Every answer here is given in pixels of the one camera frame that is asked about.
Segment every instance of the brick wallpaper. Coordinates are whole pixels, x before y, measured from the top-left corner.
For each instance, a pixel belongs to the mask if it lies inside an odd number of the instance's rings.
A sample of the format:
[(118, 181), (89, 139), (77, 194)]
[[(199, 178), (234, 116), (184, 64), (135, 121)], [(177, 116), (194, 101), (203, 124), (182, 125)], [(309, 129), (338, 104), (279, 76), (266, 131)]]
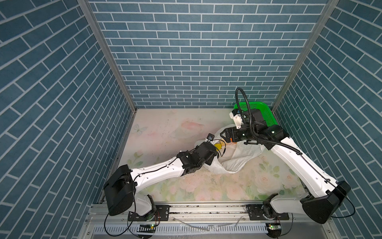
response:
[(90, 0), (137, 107), (271, 105), (327, 0)]
[[(310, 157), (353, 191), (343, 238), (382, 233), (382, 1), (340, 0), (277, 115)], [(337, 216), (352, 213), (345, 201)]]
[(76, 0), (0, 1), (0, 238), (72, 238), (131, 110)]

